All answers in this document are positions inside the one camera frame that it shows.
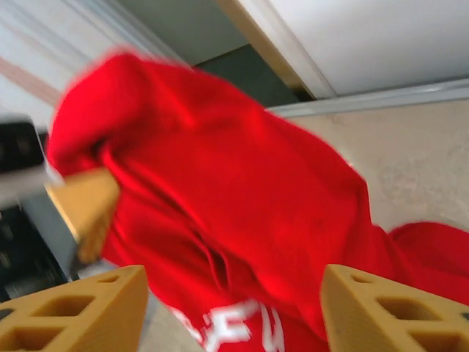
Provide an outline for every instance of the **white trim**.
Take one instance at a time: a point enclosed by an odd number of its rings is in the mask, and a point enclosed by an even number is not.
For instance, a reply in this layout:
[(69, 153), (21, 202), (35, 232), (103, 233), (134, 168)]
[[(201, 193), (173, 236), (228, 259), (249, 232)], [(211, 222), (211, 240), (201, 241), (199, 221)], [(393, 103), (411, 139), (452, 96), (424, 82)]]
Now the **white trim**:
[(268, 111), (280, 117), (293, 118), (463, 99), (469, 99), (469, 79), (276, 106)]
[(93, 11), (94, 14), (104, 20), (114, 31), (140, 51), (184, 63), (181, 56), (117, 1), (81, 0), (79, 4)]
[(316, 98), (337, 94), (268, 0), (237, 0)]

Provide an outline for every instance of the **red fabric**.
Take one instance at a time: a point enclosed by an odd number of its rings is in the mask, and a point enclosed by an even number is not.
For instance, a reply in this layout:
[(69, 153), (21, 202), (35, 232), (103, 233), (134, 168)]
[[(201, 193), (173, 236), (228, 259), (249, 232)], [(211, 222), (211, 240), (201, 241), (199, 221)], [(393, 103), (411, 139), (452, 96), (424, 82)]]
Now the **red fabric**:
[[(209, 351), (326, 351), (329, 263), (469, 304), (467, 233), (410, 224), (387, 235), (332, 148), (197, 70), (126, 53), (92, 68), (56, 114), (48, 160), (63, 175), (112, 172), (122, 196), (104, 258), (145, 265)], [(248, 337), (208, 345), (217, 309), (236, 304), (256, 311)]]

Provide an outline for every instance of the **beige floor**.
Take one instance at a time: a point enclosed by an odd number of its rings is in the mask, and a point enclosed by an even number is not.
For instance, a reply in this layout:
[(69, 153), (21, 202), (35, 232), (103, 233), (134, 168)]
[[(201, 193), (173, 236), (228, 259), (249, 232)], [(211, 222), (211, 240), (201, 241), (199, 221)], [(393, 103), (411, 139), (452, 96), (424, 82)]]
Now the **beige floor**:
[[(378, 224), (426, 219), (469, 227), (469, 101), (292, 122), (330, 142), (367, 179)], [(147, 322), (139, 352), (200, 351), (164, 307), (149, 310)]]

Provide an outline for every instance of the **red hoodie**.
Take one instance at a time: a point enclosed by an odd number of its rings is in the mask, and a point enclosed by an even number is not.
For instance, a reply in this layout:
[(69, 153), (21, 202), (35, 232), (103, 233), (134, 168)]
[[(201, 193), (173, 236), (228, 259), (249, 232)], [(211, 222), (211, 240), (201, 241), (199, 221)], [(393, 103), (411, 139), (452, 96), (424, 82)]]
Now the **red hoodie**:
[(203, 72), (107, 59), (65, 95), (48, 160), (63, 175), (112, 172), (122, 195), (103, 257), (145, 265), (207, 351), (327, 351), (329, 263), (469, 304), (468, 234), (387, 235), (332, 148)]

